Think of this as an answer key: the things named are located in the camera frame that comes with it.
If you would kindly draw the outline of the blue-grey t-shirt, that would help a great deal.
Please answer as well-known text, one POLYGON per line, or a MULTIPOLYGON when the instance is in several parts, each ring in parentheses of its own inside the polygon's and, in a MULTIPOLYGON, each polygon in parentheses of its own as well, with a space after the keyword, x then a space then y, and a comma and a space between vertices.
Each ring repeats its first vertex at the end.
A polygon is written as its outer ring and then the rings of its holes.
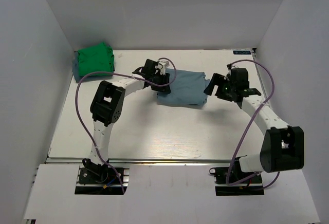
POLYGON ((159 104, 167 106, 199 106, 207 103, 208 96, 204 93, 210 80, 204 72, 177 70, 176 79, 170 85, 170 94, 157 93, 159 104))

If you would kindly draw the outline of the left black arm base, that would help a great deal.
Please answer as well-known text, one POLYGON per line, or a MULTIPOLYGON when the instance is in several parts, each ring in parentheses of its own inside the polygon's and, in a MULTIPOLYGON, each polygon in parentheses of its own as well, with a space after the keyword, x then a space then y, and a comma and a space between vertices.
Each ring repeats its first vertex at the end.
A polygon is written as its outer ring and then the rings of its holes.
POLYGON ((94 164, 83 159, 75 187, 76 195, 123 195, 129 182, 129 169, 94 164))

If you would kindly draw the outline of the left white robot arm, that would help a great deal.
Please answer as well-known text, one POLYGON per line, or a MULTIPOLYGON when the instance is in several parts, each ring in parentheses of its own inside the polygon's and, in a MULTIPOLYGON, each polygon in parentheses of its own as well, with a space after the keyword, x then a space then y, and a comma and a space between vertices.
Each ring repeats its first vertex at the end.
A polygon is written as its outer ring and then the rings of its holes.
POLYGON ((128 77, 116 82, 102 81, 92 104, 90 112, 94 123, 93 146, 89 161, 95 166, 91 176, 97 182, 108 178, 108 169, 103 165, 108 162, 108 146, 114 123, 121 116, 123 102, 128 95, 151 87, 151 90, 170 94, 170 74, 167 72, 169 60, 158 61, 147 59, 145 65, 136 69, 128 77))

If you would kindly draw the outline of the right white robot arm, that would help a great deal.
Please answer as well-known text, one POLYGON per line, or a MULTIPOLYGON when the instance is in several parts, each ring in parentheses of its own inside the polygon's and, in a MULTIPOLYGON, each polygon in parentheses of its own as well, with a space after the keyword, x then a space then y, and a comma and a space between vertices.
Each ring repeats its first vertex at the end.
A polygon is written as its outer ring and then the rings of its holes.
POLYGON ((262 101, 262 94, 249 85, 249 74, 245 68, 233 68, 227 75, 214 73, 204 90, 207 95, 236 103, 250 115, 264 139, 260 152, 240 157, 238 166, 232 169, 233 178, 246 181, 251 172, 281 172, 304 167, 304 131, 291 126, 262 101))

